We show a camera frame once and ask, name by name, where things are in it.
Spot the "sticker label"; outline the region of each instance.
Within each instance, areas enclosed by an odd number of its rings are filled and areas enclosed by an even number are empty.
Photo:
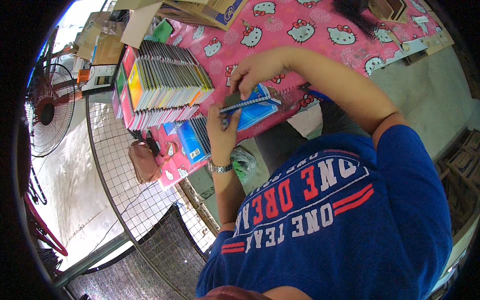
[[[200,149],[196,148],[193,152],[190,153],[190,158],[194,158],[199,154],[200,154]]]
[[[428,22],[428,18],[426,16],[421,16],[421,17],[413,17],[412,20],[414,20],[417,23],[425,23]]]

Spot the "red notebook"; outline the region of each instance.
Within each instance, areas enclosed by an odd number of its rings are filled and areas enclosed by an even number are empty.
[[[123,91],[120,95],[121,110],[123,112],[123,122],[125,127],[130,129],[133,124],[133,107],[130,100],[130,93],[128,92],[128,84],[123,87]]]

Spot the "red stripe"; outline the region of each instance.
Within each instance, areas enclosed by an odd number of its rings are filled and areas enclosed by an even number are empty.
[[[241,247],[245,244],[245,242],[239,241],[238,243],[233,243],[233,244],[225,244],[222,246],[222,249],[225,248],[233,248],[233,247]]]
[[[245,249],[243,247],[241,248],[231,248],[231,249],[223,249],[221,254],[224,253],[233,253],[233,252],[243,252]]]
[[[336,209],[335,210],[335,215],[338,215],[338,214],[341,214],[349,209],[352,209],[352,208],[355,208],[357,206],[360,206],[362,205],[362,203],[364,203],[365,201],[368,200],[368,198],[370,198],[370,196],[373,194],[373,189],[371,190],[368,190],[368,192],[366,192],[360,199],[358,199],[357,201],[355,202],[352,202],[350,204],[347,204],[345,206],[342,206],[341,208],[339,209]]]
[[[355,154],[353,152],[345,151],[345,150],[339,150],[339,149],[326,149],[324,152],[340,152],[340,153],[345,153],[345,154],[350,154],[356,157],[360,157],[358,154]]]
[[[337,208],[341,205],[344,205],[345,203],[347,202],[350,202],[350,201],[353,201],[353,200],[357,200],[358,198],[360,198],[360,196],[362,196],[363,194],[365,194],[365,192],[371,188],[373,185],[370,183],[369,185],[367,185],[366,187],[364,187],[363,189],[361,189],[360,191],[356,192],[355,194],[353,195],[350,195],[346,198],[343,198],[342,200],[338,200],[337,202],[333,202],[333,208]]]

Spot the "hand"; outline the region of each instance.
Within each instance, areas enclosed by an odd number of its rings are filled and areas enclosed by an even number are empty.
[[[295,56],[297,47],[283,46],[270,49],[242,60],[230,77],[230,92],[240,90],[246,100],[260,82],[290,71],[289,60]]]
[[[223,103],[212,104],[208,109],[207,120],[208,139],[212,147],[212,162],[218,167],[230,164],[230,154],[237,144],[237,126],[241,114],[241,109],[235,111],[230,119],[230,124],[225,128],[220,114],[221,108],[223,108]]]

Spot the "blue t-shirt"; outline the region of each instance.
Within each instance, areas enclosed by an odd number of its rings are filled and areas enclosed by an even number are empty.
[[[422,299],[452,249],[450,214],[419,136],[307,142],[251,192],[219,233],[196,294],[292,286],[313,299]]]

